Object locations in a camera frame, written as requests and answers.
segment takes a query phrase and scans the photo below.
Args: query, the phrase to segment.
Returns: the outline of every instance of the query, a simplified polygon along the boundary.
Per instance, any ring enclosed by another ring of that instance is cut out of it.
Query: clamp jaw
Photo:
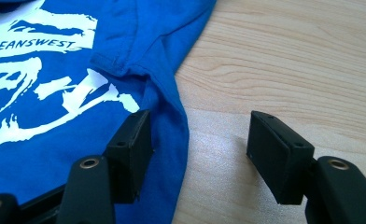
[[[366,177],[335,157],[313,159],[315,148],[278,118],[252,111],[246,154],[279,204],[308,199],[309,224],[366,223]]]

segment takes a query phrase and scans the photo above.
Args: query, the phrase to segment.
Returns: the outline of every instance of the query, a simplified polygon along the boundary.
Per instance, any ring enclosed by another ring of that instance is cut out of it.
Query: black clamp
[[[280,204],[308,199],[309,224],[366,223],[366,177],[349,161],[313,159],[315,148],[278,118],[252,111],[247,156]]]
[[[139,197],[151,147],[150,114],[131,114],[102,156],[76,161],[65,186],[18,206],[11,194],[0,194],[0,224],[115,223],[114,203]]]

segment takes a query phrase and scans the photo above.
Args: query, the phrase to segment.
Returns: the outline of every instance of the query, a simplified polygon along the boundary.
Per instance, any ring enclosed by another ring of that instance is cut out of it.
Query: light wood surface
[[[246,157],[251,110],[366,175],[366,0],[219,0],[176,81],[190,150],[174,223],[306,223]]]

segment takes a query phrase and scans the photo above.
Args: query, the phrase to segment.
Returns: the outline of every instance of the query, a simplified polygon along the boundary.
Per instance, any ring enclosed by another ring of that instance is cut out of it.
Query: t-shirt
[[[25,203],[102,154],[133,112],[151,113],[140,201],[118,223],[170,223],[189,129],[174,74],[215,0],[0,1],[0,193]]]

